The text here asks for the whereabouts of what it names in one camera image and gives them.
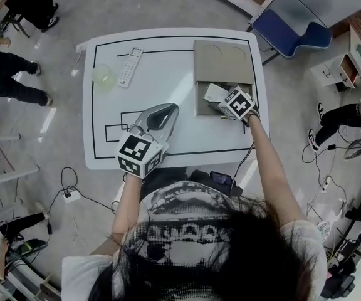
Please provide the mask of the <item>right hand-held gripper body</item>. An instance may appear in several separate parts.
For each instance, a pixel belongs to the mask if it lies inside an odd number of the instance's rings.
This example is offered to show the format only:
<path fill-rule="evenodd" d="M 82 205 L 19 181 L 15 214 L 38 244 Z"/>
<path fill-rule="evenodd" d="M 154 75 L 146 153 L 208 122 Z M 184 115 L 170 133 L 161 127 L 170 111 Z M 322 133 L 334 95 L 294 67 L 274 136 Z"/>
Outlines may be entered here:
<path fill-rule="evenodd" d="M 233 120 L 242 120 L 248 113 L 253 113 L 256 105 L 253 98 L 240 86 L 227 91 L 218 85 L 209 85 L 207 101 L 209 108 L 215 113 Z"/>

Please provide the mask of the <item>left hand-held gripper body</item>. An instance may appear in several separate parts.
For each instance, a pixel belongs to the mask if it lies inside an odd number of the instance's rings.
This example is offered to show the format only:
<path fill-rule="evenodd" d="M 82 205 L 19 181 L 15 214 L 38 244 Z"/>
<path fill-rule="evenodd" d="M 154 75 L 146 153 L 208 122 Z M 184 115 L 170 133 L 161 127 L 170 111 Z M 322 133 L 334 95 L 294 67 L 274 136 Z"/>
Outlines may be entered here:
<path fill-rule="evenodd" d="M 118 143 L 119 168 L 139 179 L 148 176 L 165 158 L 178 114 L 179 106 L 175 103 L 144 110 Z"/>

